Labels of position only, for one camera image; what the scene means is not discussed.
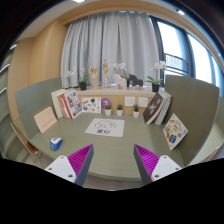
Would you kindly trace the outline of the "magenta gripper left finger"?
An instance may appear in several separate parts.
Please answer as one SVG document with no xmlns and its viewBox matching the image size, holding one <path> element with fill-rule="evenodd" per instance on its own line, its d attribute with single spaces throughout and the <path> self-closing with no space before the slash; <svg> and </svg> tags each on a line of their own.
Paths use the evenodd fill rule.
<svg viewBox="0 0 224 224">
<path fill-rule="evenodd" d="M 94 148 L 90 144 L 69 156 L 60 155 L 46 168 L 46 171 L 82 186 L 86 180 L 93 155 Z"/>
</svg>

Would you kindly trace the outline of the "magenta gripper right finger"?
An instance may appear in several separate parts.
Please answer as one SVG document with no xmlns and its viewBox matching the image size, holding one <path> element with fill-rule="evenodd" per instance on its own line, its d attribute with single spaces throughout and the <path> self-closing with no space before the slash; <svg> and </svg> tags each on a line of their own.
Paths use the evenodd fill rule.
<svg viewBox="0 0 224 224">
<path fill-rule="evenodd" d="M 158 156 L 137 144 L 134 145 L 134 157 L 144 185 L 181 170 L 168 155 Z"/>
</svg>

